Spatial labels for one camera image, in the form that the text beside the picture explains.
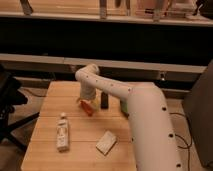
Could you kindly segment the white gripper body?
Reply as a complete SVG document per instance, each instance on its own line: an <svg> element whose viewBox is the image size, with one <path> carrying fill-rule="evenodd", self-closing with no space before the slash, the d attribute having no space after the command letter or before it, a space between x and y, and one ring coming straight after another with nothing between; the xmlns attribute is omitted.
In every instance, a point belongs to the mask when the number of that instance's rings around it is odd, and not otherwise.
<svg viewBox="0 0 213 171"><path fill-rule="evenodd" d="M99 107L99 102L96 98L96 89L93 87L82 87L80 90L80 99L88 101L92 108Z"/></svg>

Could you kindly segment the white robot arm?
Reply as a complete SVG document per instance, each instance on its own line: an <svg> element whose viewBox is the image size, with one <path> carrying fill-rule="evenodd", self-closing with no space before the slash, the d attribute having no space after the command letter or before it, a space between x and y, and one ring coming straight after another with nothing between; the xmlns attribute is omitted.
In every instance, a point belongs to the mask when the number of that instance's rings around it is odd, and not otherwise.
<svg viewBox="0 0 213 171"><path fill-rule="evenodd" d="M127 105L137 171L183 171L164 93L153 82L129 84L99 75L89 64L75 73L80 97L96 97L99 89Z"/></svg>

